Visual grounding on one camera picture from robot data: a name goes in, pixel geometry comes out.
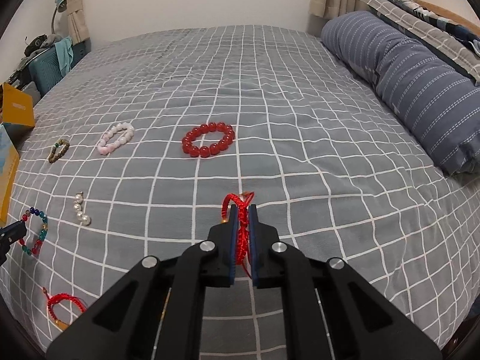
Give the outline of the red cord bracelet gold charm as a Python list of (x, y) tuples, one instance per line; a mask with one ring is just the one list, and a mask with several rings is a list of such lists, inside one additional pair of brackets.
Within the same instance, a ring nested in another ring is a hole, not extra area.
[(227, 222), (227, 213), (230, 203), (233, 203), (238, 209), (238, 230), (235, 241), (235, 264), (241, 266), (249, 278), (251, 273), (248, 271), (246, 262), (250, 262), (250, 246), (249, 246), (249, 219), (248, 207), (255, 197), (254, 192), (244, 192), (239, 195), (229, 193), (224, 197), (221, 205), (220, 215), (221, 222)]

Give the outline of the wooden headboard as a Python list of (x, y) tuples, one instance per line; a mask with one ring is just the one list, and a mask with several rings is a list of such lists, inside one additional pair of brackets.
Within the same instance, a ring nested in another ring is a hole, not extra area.
[(435, 14), (438, 16), (443, 16), (445, 18), (448, 18), (450, 20), (455, 21), (457, 24), (461, 24), (462, 26), (466, 27), (467, 29), (471, 30), (473, 33), (479, 35), (479, 25), (472, 23), (471, 21), (467, 20), (463, 16), (459, 16), (456, 13), (443, 8), (439, 7), (431, 2), (425, 2), (422, 0), (414, 0), (418, 4), (420, 4), (423, 8), (429, 9), (430, 11), (433, 11)]

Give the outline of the yellow box lid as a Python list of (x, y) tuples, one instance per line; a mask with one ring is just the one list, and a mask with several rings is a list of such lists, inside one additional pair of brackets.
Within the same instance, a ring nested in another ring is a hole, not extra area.
[(35, 127), (33, 100), (29, 94), (4, 83), (2, 86), (2, 113), (5, 124)]

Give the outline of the blue striped rolled duvet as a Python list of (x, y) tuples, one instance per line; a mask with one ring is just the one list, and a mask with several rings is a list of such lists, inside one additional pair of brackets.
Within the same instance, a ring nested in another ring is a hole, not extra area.
[(367, 11), (328, 21), (320, 39), (373, 87), (435, 166), (479, 172), (479, 87), (470, 78)]

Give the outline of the teal suitcase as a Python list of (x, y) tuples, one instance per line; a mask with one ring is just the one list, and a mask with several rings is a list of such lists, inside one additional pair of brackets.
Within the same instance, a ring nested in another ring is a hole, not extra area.
[[(76, 66), (90, 51), (90, 41), (83, 41), (73, 45), (74, 60), (72, 68)], [(59, 64), (55, 52), (55, 44), (50, 48), (42, 48), (34, 51), (30, 56), (33, 57), (28, 69), (32, 75), (38, 91), (43, 97), (54, 86), (56, 86), (64, 77), (59, 71)]]

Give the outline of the grey checked pillow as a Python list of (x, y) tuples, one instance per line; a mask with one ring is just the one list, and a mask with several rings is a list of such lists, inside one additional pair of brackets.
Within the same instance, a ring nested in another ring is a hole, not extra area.
[(427, 46), (460, 74), (479, 84), (479, 48), (465, 46), (448, 33), (386, 0), (359, 0), (377, 17)]

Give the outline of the grey white-checked bed sheet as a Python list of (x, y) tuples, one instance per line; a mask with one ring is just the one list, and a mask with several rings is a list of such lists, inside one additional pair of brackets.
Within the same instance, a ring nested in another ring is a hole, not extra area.
[(479, 181), (447, 178), (320, 41), (266, 26), (151, 33), (83, 58), (34, 108), (9, 218), (49, 231), (14, 247), (1, 294), (40, 347), (47, 294), (93, 304), (141, 258), (180, 255), (226, 194), (318, 260), (344, 258), (436, 344), (479, 294)]

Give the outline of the cluttered side desk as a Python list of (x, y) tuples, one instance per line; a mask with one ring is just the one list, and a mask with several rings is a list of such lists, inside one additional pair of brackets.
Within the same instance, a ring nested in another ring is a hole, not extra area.
[(29, 64), (32, 59), (32, 56), (22, 58), (16, 70), (8, 78), (7, 84), (30, 95), (32, 97), (33, 105), (36, 105), (41, 99), (41, 94), (29, 71)]

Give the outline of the blue yellow jewelry box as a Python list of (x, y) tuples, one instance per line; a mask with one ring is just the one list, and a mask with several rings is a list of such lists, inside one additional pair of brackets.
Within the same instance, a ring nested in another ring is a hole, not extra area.
[(20, 156), (3, 125), (0, 144), (0, 225), (5, 227), (9, 210), (11, 190)]

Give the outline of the beige left curtain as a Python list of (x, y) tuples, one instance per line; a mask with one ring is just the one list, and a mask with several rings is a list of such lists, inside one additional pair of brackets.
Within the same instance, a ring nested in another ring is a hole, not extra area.
[(67, 25), (72, 44), (76, 45), (89, 39), (83, 0), (67, 0)]

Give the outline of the dark patterned pillow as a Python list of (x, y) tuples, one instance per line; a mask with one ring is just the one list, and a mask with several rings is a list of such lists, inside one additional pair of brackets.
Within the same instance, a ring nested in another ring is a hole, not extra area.
[(432, 10), (422, 7), (414, 0), (386, 1), (396, 5), (398, 8), (403, 9), (410, 15), (416, 16), (417, 18), (425, 21), (426, 23), (433, 25), (433, 27), (437, 27), (438, 29), (448, 33), (465, 46), (469, 45), (479, 48), (479, 35), (473, 33), (471, 30), (467, 29), (461, 24), (457, 24), (451, 19), (445, 18), (443, 16), (438, 16)]

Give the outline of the light blue cloth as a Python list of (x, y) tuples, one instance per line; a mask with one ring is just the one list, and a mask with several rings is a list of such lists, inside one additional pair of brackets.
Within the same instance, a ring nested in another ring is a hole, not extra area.
[(62, 77), (65, 77), (72, 68), (74, 53), (72, 49), (72, 38), (64, 37), (55, 43), (55, 52), (58, 59), (58, 68)]

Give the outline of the dark clutter on suitcase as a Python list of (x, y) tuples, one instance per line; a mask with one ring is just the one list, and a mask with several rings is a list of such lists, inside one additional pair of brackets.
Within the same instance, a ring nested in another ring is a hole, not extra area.
[(24, 55), (29, 57), (34, 51), (42, 48), (50, 48), (53, 44), (61, 41), (63, 38), (58, 34), (40, 35), (27, 44)]

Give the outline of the blue desk lamp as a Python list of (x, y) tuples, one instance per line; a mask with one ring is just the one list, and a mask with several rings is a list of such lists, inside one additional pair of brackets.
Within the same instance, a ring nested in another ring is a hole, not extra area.
[(50, 22), (50, 30), (52, 34), (55, 34), (55, 19), (59, 13), (63, 13), (67, 10), (68, 0), (55, 0), (55, 10)]

